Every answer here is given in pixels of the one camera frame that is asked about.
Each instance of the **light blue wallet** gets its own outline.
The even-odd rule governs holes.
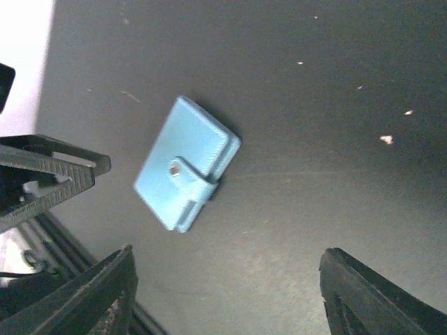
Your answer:
[[[186,232],[239,146],[235,134],[180,96],[135,181],[135,190],[167,230]]]

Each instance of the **table surface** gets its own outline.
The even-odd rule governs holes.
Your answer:
[[[441,1],[58,0],[37,131],[113,167],[54,213],[97,258],[134,245],[138,301],[172,335],[329,334],[334,246],[447,312],[443,17]],[[242,138],[186,234],[133,191],[180,94]]]

